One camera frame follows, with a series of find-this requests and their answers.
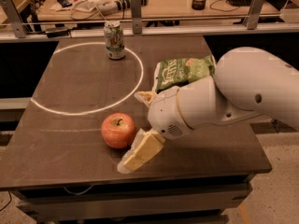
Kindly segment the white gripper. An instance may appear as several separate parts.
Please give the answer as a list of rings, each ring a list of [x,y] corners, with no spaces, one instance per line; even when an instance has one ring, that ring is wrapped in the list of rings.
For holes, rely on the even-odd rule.
[[[131,145],[117,165],[121,174],[130,174],[152,158],[163,148],[165,139],[178,139],[194,131],[185,119],[181,108],[189,101],[191,90],[187,87],[174,86],[158,94],[154,91],[138,91],[134,97],[149,106],[148,121],[153,129],[140,129]]]

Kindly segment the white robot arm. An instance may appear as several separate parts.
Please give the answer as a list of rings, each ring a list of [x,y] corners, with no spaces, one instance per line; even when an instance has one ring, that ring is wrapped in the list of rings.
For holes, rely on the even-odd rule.
[[[129,174],[150,161],[167,139],[212,125],[266,115],[299,130],[299,71],[252,47],[231,49],[214,62],[215,74],[159,92],[149,105],[151,130],[137,133],[117,170]]]

